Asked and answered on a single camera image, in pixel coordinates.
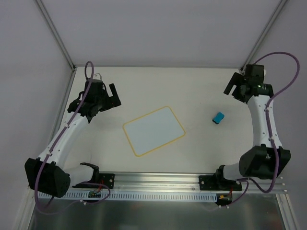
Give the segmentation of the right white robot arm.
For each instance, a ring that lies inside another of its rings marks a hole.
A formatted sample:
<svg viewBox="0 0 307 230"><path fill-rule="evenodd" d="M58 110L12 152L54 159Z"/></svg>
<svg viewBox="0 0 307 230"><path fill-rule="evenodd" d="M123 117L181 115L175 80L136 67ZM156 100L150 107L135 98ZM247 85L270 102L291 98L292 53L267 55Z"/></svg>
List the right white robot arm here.
<svg viewBox="0 0 307 230"><path fill-rule="evenodd" d="M243 179L258 178L275 183L291 159L277 134L273 114L274 93L270 84L264 82L263 65L250 64L243 74L234 73L224 94L246 104L250 111L253 145L239 161L232 165L221 165L214 178L215 186L225 190Z"/></svg>

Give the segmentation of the yellow framed whiteboard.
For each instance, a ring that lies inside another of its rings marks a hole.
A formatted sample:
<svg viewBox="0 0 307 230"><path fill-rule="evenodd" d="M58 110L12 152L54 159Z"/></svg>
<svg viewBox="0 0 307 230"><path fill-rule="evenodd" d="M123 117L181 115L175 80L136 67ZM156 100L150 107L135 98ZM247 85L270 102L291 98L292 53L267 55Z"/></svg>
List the yellow framed whiteboard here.
<svg viewBox="0 0 307 230"><path fill-rule="evenodd" d="M126 122L122 126L136 157L142 157L185 136L186 132L169 106Z"/></svg>

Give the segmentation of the blue whiteboard eraser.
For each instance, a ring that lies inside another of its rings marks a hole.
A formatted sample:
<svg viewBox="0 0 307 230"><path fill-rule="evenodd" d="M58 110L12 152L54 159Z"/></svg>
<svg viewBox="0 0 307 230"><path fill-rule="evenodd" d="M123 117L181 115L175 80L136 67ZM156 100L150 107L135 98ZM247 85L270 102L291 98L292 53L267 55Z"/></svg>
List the blue whiteboard eraser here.
<svg viewBox="0 0 307 230"><path fill-rule="evenodd" d="M215 124L220 124L220 122L224 119L225 115L221 112L218 112L212 119Z"/></svg>

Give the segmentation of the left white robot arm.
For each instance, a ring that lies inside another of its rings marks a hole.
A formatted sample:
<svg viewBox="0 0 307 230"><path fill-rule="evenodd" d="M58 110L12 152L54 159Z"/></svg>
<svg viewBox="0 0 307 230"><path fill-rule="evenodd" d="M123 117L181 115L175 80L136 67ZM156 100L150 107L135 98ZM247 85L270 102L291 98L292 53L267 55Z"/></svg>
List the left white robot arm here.
<svg viewBox="0 0 307 230"><path fill-rule="evenodd" d="M63 197L70 187L98 187L102 177L97 165L82 162L76 167L63 167L79 134L99 113L121 105L116 87L109 85L109 96L102 80L87 80L84 91L73 100L64 126L57 132L46 149L36 158L25 162L29 187L57 198Z"/></svg>

